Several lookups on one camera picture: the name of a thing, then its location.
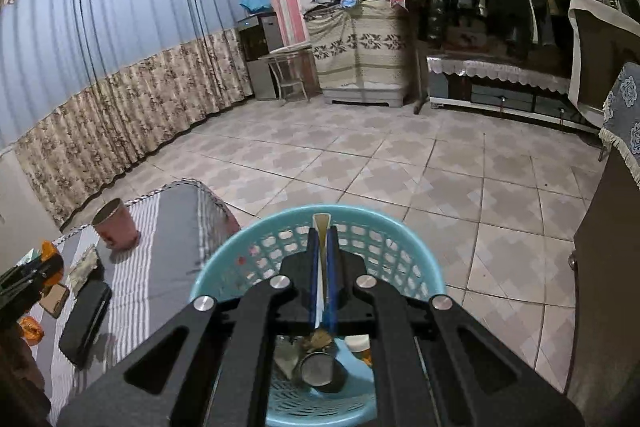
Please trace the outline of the cream wrapper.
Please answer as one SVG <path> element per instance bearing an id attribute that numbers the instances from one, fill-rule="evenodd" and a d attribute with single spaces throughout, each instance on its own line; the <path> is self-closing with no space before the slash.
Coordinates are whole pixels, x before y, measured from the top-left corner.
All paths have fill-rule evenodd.
<path id="1" fill-rule="evenodd" d="M 331 215 L 325 212 L 315 213 L 312 216 L 312 224 L 318 233 L 316 318 L 314 319 L 314 326 L 319 327 L 322 324 L 323 314 L 326 311 L 326 300 L 328 300 L 326 244 L 328 243 Z"/>

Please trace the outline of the trash inside basket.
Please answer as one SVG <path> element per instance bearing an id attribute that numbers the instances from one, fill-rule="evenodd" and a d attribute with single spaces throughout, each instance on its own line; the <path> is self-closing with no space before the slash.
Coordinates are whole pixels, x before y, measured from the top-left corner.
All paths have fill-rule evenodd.
<path id="1" fill-rule="evenodd" d="M 337 399 L 370 395 L 374 382 L 371 369 L 348 351 L 343 339 L 320 332 L 276 337 L 270 387 Z"/>

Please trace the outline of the small brown box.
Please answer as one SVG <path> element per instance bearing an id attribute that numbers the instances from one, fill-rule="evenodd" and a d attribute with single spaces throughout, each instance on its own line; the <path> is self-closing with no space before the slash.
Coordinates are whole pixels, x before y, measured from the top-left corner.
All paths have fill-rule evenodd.
<path id="1" fill-rule="evenodd" d="M 70 297 L 70 290 L 65 285 L 56 283 L 47 288 L 40 298 L 39 304 L 50 317 L 57 319 L 65 307 L 68 297 Z"/>

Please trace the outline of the orange peel pieces on table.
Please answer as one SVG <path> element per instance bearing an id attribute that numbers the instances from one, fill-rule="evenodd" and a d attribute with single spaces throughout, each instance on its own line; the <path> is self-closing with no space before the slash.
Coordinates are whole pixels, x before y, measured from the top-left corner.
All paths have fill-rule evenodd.
<path id="1" fill-rule="evenodd" d="M 42 263 L 47 263 L 50 259 L 58 259 L 58 271 L 51 273 L 47 280 L 43 283 L 43 288 L 40 291 L 40 298 L 47 297 L 51 288 L 61 282 L 64 273 L 64 261 L 58 251 L 58 248 L 50 242 L 44 241 L 41 244 L 39 260 Z M 40 323 L 34 319 L 31 315 L 25 314 L 18 321 L 22 329 L 22 336 L 25 339 L 29 347 L 38 345 L 44 336 L 43 329 Z"/>

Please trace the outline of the camouflage pouch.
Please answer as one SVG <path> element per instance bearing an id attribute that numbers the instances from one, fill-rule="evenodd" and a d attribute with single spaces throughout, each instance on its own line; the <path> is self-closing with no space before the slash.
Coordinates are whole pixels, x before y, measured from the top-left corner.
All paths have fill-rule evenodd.
<path id="1" fill-rule="evenodd" d="M 100 269 L 100 266 L 101 260 L 96 245 L 91 244 L 70 268 L 65 281 L 66 287 L 75 297 L 78 297 L 81 289 L 89 282 L 92 274 Z"/>

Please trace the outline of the black flat case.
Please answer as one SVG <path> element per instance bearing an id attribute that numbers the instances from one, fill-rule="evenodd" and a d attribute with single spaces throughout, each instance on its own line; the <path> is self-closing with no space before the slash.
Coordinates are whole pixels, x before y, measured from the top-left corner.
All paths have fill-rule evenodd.
<path id="1" fill-rule="evenodd" d="M 79 291 L 58 340 L 58 349 L 78 369 L 87 363 L 111 298 L 111 287 L 103 281 L 90 280 Z"/>

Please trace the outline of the grey striped table cloth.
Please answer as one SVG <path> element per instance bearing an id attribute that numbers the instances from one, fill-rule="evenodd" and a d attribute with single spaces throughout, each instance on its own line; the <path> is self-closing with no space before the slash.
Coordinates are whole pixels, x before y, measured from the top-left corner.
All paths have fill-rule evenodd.
<path id="1" fill-rule="evenodd" d="M 55 239 L 68 267 L 88 247 L 96 247 L 112 298 L 83 369 L 73 366 L 58 347 L 75 301 L 68 299 L 54 319 L 40 306 L 30 315 L 43 328 L 32 355 L 50 401 L 48 420 L 106 371 L 126 358 L 190 300 L 190 291 L 206 261 L 239 225 L 224 202 L 202 182 L 183 179 L 131 199 L 127 204 L 140 239 L 130 251 L 113 253 L 91 225 Z"/>

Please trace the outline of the pink cup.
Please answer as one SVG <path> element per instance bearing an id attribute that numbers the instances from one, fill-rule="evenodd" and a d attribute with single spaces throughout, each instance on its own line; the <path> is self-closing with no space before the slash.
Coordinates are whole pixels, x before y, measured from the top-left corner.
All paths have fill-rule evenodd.
<path id="1" fill-rule="evenodd" d="M 140 239 L 134 219 L 120 198 L 107 202 L 94 215 L 91 226 L 111 251 L 129 251 Z"/>

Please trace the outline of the light blue plastic basket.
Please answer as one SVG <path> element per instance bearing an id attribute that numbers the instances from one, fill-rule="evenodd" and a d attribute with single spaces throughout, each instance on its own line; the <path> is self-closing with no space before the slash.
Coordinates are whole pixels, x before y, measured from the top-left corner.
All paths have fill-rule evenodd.
<path id="1" fill-rule="evenodd" d="M 331 216 L 341 247 L 360 256 L 367 273 L 392 284 L 402 295 L 426 301 L 446 291 L 436 257 L 402 223 L 367 208 L 310 205 L 256 221 L 224 242 L 202 266 L 190 297 L 207 295 L 221 303 L 278 274 L 285 257 L 306 249 L 308 229 L 317 213 Z M 333 395 L 300 387 L 273 369 L 268 426 L 358 426 L 376 418 L 372 369 L 348 351 L 344 340 L 337 341 L 336 355 L 348 378 Z"/>

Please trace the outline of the dark wooden cabinet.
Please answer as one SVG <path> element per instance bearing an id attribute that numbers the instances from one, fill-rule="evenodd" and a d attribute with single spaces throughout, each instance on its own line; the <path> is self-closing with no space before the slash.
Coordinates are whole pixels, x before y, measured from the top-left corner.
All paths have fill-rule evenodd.
<path id="1" fill-rule="evenodd" d="M 639 187 L 611 150 L 574 235 L 576 319 L 565 391 L 587 426 L 639 424 Z"/>

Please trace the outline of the blue floral curtain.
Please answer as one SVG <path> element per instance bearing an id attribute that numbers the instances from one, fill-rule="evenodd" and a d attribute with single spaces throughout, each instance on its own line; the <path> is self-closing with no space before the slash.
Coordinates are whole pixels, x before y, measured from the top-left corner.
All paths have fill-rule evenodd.
<path id="1" fill-rule="evenodd" d="M 239 0 L 1 0 L 1 142 L 64 223 L 252 95 Z"/>

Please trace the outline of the low bench with lace cover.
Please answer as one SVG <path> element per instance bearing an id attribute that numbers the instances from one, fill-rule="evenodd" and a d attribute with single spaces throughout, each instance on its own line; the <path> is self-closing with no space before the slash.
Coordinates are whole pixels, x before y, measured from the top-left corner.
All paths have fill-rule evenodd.
<path id="1" fill-rule="evenodd" d="M 424 57 L 419 69 L 416 113 L 428 103 L 434 108 L 477 110 L 560 129 L 597 132 L 597 127 L 570 101 L 567 78 L 515 64 L 451 54 Z"/>

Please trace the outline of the blue patterned fringed cloth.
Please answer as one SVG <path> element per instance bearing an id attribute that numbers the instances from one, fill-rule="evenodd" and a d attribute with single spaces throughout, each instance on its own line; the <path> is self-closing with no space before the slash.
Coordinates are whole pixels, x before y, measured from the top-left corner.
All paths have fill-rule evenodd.
<path id="1" fill-rule="evenodd" d="M 637 185 L 640 185 L 639 79 L 639 65 L 625 63 L 603 103 L 603 124 L 599 131 L 603 145 L 620 153 Z"/>

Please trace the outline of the small metal stool table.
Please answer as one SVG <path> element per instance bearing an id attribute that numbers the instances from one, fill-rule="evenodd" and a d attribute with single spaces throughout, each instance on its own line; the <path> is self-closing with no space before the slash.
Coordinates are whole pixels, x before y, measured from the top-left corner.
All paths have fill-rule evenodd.
<path id="1" fill-rule="evenodd" d="M 286 103 L 301 95 L 309 102 L 321 94 L 314 52 L 308 41 L 282 46 L 259 59 L 274 79 L 277 99 Z"/>

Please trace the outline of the cloth covered cabinet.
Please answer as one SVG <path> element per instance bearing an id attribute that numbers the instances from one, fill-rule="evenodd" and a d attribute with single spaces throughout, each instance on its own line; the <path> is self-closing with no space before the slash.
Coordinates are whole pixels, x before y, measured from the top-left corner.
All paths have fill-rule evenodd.
<path id="1" fill-rule="evenodd" d="M 416 77 L 408 13 L 388 0 L 364 0 L 304 15 L 326 103 L 400 107 Z"/>

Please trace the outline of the grey water dispenser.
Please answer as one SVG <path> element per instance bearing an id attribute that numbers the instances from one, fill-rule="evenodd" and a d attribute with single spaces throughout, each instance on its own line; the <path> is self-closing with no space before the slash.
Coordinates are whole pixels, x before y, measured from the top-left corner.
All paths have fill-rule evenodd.
<path id="1" fill-rule="evenodd" d="M 257 100 L 275 100 L 277 81 L 266 56 L 282 48 L 283 40 L 275 12 L 245 17 L 236 24 L 250 85 Z"/>

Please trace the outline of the white framed dark screen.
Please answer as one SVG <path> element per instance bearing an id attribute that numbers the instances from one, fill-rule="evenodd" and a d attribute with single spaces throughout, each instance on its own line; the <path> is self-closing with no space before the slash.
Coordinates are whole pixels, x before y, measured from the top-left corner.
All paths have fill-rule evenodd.
<path id="1" fill-rule="evenodd" d="M 639 63 L 639 23 L 597 0 L 570 0 L 573 64 L 568 98 L 601 128 L 603 104 L 627 62 Z"/>

